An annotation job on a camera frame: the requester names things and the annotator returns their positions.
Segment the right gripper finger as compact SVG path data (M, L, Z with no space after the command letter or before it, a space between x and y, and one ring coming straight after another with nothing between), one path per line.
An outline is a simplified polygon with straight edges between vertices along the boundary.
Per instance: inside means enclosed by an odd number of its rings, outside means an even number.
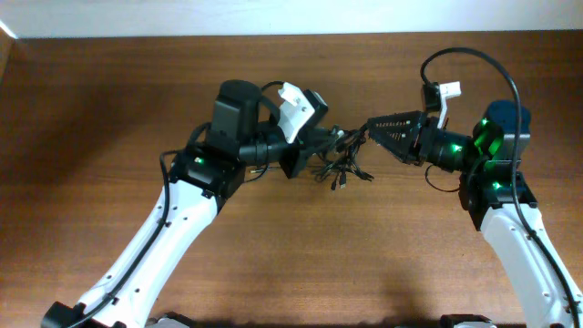
M413 163L416 160L411 150L412 140L402 133L372 132L371 138L385 148L391 155L403 163Z
M422 111L410 111L386 116L369 118L366 126L370 134L387 137L406 137L418 128L427 115Z

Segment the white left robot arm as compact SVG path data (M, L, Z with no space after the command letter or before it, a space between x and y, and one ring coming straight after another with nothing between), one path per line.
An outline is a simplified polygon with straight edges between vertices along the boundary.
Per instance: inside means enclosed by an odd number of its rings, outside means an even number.
M319 123L322 97L276 82L280 104L251 82L220 85L212 119L195 128L184 148L164 152L163 189L127 248L77 304L54 302L44 327L144 327L170 275L195 239L244 183L249 166L281 166L292 179L308 159L344 137Z

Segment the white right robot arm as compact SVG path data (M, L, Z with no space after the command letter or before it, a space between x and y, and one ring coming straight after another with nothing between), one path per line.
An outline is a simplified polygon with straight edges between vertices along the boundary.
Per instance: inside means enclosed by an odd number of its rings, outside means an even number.
M530 113L509 100L491 103L466 136L440 128L422 111L370 118L369 136L404 164L459 173L457 194L501 261L529 327L579 327L582 291L547 235L520 156Z

